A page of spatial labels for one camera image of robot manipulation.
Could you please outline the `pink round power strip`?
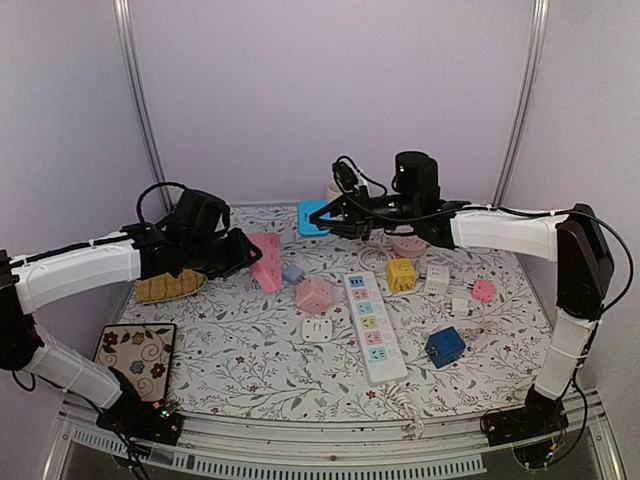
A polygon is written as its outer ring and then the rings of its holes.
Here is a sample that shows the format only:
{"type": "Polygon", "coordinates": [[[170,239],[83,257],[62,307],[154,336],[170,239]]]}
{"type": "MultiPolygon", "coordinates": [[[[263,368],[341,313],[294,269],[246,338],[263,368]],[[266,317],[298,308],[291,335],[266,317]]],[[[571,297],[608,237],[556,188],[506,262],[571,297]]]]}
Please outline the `pink round power strip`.
{"type": "Polygon", "coordinates": [[[393,236],[390,241],[395,254],[402,258],[414,259],[421,257],[429,248],[429,244],[417,236],[393,236]]]}

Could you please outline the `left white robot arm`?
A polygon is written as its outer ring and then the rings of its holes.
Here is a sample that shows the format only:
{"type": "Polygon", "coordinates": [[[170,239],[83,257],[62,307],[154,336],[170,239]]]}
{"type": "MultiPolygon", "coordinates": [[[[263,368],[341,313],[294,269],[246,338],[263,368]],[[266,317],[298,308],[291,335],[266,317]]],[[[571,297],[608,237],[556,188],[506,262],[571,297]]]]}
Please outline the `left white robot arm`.
{"type": "Polygon", "coordinates": [[[137,403],[121,373],[90,359],[86,334],[137,280],[185,270],[226,277],[259,260],[239,228],[207,236],[149,223],[41,255],[1,258],[1,368],[25,372],[110,409],[137,403]]]}

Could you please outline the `dark blue cube socket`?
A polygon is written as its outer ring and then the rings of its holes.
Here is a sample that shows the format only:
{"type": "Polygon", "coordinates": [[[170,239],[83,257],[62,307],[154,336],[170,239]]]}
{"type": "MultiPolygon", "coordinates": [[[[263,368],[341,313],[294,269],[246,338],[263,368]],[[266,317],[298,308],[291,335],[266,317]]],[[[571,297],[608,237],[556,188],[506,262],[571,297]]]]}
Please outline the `dark blue cube socket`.
{"type": "Polygon", "coordinates": [[[454,327],[448,327],[429,336],[425,351],[437,369],[455,363],[466,350],[466,344],[454,327]]]}

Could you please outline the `small pink plug adapter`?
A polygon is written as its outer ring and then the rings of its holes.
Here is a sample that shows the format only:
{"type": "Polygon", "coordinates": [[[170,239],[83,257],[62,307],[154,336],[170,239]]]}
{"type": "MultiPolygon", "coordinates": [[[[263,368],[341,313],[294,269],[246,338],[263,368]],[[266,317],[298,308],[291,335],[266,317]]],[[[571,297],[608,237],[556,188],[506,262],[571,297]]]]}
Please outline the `small pink plug adapter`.
{"type": "Polygon", "coordinates": [[[496,286],[493,282],[479,278],[473,285],[472,298],[481,304],[490,304],[496,295],[496,286]]]}

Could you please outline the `white square adapter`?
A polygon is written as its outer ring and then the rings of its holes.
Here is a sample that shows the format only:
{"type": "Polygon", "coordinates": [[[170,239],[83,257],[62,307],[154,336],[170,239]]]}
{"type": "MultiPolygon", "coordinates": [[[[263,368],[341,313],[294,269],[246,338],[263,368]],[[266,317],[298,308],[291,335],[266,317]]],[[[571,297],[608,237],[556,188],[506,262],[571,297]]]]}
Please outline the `white square adapter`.
{"type": "Polygon", "coordinates": [[[302,322],[301,338],[306,343],[329,342],[332,332],[332,321],[328,318],[307,318],[302,322]]]}

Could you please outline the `light blue plug adapter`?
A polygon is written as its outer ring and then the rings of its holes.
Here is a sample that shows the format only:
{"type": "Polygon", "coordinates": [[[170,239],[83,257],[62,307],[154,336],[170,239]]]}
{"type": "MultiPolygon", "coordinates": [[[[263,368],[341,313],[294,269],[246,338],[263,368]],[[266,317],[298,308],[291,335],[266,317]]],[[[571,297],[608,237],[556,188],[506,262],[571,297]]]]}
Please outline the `light blue plug adapter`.
{"type": "Polygon", "coordinates": [[[282,279],[291,285],[296,285],[304,280],[305,272],[295,265],[288,265],[282,270],[282,279]]]}

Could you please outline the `pink cube socket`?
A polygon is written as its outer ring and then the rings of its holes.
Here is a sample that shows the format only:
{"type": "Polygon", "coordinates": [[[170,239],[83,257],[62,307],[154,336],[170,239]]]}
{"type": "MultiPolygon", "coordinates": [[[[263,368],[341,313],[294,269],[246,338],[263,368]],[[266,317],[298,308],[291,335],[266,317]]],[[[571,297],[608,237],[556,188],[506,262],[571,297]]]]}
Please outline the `pink cube socket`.
{"type": "Polygon", "coordinates": [[[307,313],[318,314],[332,302],[332,285],[318,276],[305,278],[296,287],[296,306],[307,313]]]}

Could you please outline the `yellow cube socket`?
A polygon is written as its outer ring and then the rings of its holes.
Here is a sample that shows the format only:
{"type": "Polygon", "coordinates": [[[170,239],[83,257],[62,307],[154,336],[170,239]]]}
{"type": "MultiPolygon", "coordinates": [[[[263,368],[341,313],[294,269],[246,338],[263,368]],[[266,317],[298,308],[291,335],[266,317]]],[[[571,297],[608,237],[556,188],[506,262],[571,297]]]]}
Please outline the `yellow cube socket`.
{"type": "Polygon", "coordinates": [[[392,293],[408,292],[416,286],[417,273],[410,259],[391,259],[387,263],[386,279],[392,293]]]}

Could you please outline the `white cartoon cube socket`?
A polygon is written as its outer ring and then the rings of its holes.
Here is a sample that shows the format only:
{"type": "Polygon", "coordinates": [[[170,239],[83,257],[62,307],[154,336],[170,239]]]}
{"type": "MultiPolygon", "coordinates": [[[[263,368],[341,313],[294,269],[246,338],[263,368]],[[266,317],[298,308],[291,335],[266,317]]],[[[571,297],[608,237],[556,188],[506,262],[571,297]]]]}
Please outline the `white cartoon cube socket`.
{"type": "Polygon", "coordinates": [[[425,290],[432,295],[445,295],[450,280],[449,268],[445,265],[429,264],[426,270],[425,290]]]}

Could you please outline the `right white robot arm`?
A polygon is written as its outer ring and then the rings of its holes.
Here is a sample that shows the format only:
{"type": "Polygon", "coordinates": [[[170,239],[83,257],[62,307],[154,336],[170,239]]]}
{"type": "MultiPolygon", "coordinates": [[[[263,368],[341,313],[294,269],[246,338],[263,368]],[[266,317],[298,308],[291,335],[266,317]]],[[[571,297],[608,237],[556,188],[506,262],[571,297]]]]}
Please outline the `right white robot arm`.
{"type": "Polygon", "coordinates": [[[309,220],[353,240],[366,240],[376,229],[408,225],[435,247],[516,254],[552,327],[551,343],[527,396],[530,411],[557,406],[609,307],[605,299],[614,258],[605,237],[613,230],[584,203],[560,210],[514,210],[468,201],[428,202],[417,195],[370,198],[361,192],[342,195],[309,220]]]}

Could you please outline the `white power strip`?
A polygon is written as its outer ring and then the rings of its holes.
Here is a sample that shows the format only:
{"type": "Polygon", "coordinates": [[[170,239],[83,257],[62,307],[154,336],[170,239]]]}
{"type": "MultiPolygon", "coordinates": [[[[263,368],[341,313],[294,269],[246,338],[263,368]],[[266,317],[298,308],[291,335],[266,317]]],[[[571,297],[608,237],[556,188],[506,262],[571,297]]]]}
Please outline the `white power strip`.
{"type": "Polygon", "coordinates": [[[406,379],[408,370],[375,275],[369,271],[344,274],[343,284],[367,380],[380,386],[406,379]]]}

